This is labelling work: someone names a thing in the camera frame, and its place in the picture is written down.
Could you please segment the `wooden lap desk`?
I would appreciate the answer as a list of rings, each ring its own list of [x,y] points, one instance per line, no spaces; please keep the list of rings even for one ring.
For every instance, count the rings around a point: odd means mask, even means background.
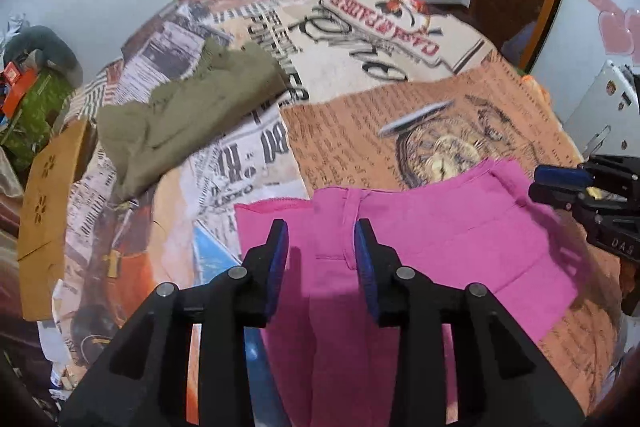
[[[84,173],[92,148],[92,124],[86,118],[75,119],[32,162],[17,241],[22,317],[26,321],[52,317],[52,291],[64,277],[70,189]]]

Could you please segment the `grey plush pillow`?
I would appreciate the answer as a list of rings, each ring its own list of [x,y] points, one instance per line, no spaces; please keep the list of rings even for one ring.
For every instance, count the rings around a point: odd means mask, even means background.
[[[65,76],[74,88],[81,86],[84,80],[82,68],[72,49],[50,28],[36,25],[21,30],[9,38],[4,47],[3,61],[16,65],[30,58],[36,69],[45,67],[55,69]]]

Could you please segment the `orange box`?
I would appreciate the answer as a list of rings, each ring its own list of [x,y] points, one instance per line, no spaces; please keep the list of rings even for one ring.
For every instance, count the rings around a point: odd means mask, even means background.
[[[9,62],[1,73],[1,112],[11,119],[29,89],[37,80],[37,71],[33,68],[21,69]]]

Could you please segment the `olive green pants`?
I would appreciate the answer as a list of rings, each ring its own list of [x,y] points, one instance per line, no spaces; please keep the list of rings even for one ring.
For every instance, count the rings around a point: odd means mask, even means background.
[[[146,103],[105,105],[99,141],[116,171],[115,196],[140,196],[166,172],[286,90],[284,70],[249,42],[230,50],[207,39],[191,76],[160,84]]]

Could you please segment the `white wardrobe sliding door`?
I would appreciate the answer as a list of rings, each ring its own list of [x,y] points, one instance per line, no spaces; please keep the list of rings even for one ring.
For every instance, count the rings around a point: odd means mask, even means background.
[[[639,72],[639,0],[560,0],[533,66],[560,121],[574,113],[606,61]]]

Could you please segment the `pink pants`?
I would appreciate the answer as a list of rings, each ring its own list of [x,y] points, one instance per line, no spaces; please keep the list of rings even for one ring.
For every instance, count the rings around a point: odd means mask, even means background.
[[[272,222],[288,225],[277,312],[262,334],[285,412],[296,426],[384,426],[390,419],[398,334],[380,329],[360,291],[354,228],[367,219],[400,261],[432,281],[480,282],[539,340],[575,299],[584,248],[549,207],[532,202],[514,160],[481,161],[405,192],[326,187],[310,199],[234,208],[243,249]]]

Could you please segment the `white appliance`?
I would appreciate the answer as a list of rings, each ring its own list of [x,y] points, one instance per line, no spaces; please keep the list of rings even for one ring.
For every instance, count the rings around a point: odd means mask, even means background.
[[[584,157],[639,156],[639,76],[607,60],[564,124]]]

